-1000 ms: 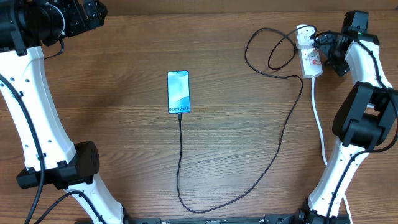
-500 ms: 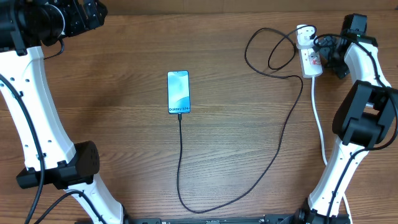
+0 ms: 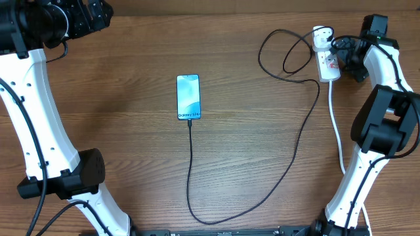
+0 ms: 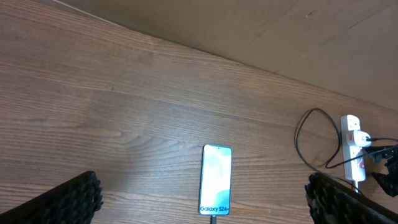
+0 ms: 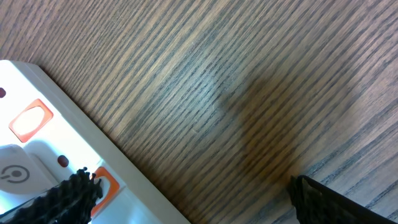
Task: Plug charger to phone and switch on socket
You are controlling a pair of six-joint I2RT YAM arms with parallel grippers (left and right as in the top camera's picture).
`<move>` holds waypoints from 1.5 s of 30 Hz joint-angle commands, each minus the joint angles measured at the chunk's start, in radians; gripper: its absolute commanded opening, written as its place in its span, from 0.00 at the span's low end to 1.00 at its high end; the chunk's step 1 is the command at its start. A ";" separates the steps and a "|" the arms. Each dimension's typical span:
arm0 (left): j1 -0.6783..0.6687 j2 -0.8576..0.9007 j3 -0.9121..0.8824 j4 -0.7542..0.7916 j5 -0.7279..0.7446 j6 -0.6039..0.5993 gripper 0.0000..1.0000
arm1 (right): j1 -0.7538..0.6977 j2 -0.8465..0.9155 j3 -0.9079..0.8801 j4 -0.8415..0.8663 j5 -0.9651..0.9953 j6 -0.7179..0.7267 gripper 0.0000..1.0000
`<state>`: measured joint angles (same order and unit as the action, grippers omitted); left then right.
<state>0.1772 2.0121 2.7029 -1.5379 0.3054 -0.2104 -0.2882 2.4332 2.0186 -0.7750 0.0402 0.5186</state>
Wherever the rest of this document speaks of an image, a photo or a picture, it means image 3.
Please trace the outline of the blue Galaxy smartphone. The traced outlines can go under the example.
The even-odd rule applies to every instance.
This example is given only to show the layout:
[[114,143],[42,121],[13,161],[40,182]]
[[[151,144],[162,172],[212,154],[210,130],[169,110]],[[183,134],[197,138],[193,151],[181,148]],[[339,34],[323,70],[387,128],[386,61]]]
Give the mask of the blue Galaxy smartphone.
[[177,76],[177,118],[201,118],[200,77],[197,74]]

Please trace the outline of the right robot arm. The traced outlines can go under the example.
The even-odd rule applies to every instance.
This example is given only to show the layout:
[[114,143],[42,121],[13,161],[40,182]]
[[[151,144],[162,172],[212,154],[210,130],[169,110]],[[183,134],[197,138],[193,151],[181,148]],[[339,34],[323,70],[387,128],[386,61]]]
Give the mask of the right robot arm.
[[358,36],[335,37],[327,26],[311,32],[321,82],[338,80],[342,61],[357,80],[370,79],[372,92],[352,124],[354,149],[337,192],[321,218],[299,235],[369,235],[368,226],[357,224],[375,179],[391,159],[414,151],[404,148],[419,130],[419,95],[404,79],[399,44],[387,37],[387,30],[388,18],[371,14]]

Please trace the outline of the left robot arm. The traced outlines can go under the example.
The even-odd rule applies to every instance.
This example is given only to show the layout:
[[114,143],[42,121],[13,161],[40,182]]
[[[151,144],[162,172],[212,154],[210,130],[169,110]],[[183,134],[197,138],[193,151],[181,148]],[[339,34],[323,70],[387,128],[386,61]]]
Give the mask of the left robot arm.
[[101,152],[74,148],[60,119],[47,75],[45,49],[103,30],[114,14],[105,0],[1,2],[1,98],[26,165],[24,199],[67,200],[97,235],[134,235],[132,219],[108,191]]

